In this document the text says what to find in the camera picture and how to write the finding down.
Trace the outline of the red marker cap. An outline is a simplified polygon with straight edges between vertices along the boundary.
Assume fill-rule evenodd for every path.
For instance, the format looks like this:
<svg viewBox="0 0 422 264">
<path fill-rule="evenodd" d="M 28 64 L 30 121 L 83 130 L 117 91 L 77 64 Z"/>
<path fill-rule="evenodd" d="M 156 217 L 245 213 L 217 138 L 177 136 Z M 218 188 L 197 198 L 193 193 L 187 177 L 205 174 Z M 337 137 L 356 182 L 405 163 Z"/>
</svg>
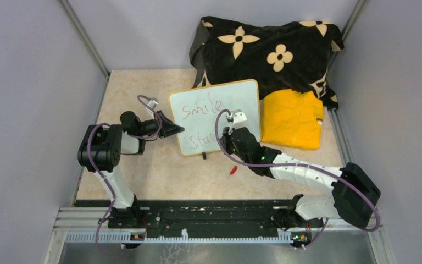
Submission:
<svg viewBox="0 0 422 264">
<path fill-rule="evenodd" d="M 229 174 L 233 175 L 237 171 L 237 169 L 238 169 L 238 166 L 234 166 Z"/>
</svg>

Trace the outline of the whiteboard with yellow rim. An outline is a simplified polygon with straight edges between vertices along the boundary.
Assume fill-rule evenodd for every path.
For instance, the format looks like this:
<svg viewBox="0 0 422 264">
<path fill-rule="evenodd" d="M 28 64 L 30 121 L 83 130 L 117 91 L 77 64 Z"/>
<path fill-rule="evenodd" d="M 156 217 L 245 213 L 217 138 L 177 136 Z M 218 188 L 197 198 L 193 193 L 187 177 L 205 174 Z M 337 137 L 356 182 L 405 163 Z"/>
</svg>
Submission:
<svg viewBox="0 0 422 264">
<path fill-rule="evenodd" d="M 177 134 L 184 156 L 219 151 L 215 121 L 224 109 L 241 110 L 248 130 L 260 140 L 258 83 L 254 79 L 173 92 L 169 95 L 173 122 L 185 129 Z"/>
</svg>

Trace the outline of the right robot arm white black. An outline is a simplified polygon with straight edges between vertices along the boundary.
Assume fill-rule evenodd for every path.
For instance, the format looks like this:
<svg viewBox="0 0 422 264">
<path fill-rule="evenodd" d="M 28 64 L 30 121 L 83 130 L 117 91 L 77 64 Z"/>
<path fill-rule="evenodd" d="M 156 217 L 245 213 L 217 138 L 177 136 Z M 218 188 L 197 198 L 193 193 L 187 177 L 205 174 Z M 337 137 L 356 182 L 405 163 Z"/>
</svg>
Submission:
<svg viewBox="0 0 422 264">
<path fill-rule="evenodd" d="M 300 196 L 287 212 L 291 225 L 301 227 L 314 218 L 339 217 L 368 232 L 379 228 L 376 205 L 381 192 L 358 164 L 330 167 L 296 159 L 262 146 L 247 128 L 225 127 L 219 145 L 228 158 L 259 176 L 296 182 L 322 192 L 318 196 Z"/>
</svg>

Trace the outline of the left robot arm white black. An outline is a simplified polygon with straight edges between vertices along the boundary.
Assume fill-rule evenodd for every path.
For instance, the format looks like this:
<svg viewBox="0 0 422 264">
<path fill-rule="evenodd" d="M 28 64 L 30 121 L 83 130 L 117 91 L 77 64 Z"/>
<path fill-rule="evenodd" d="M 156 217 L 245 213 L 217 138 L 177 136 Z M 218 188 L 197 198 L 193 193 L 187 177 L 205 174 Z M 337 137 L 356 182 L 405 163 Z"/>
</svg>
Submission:
<svg viewBox="0 0 422 264">
<path fill-rule="evenodd" d="M 110 205 L 101 223 L 108 221 L 109 228 L 134 228 L 146 221 L 138 199 L 127 186 L 119 167 L 122 155 L 142 155 L 150 138 L 167 138 L 184 132 L 162 111 L 152 119 L 142 121 L 134 112 L 120 116 L 120 124 L 90 125 L 77 152 L 79 164 L 96 175 L 109 194 Z"/>
</svg>

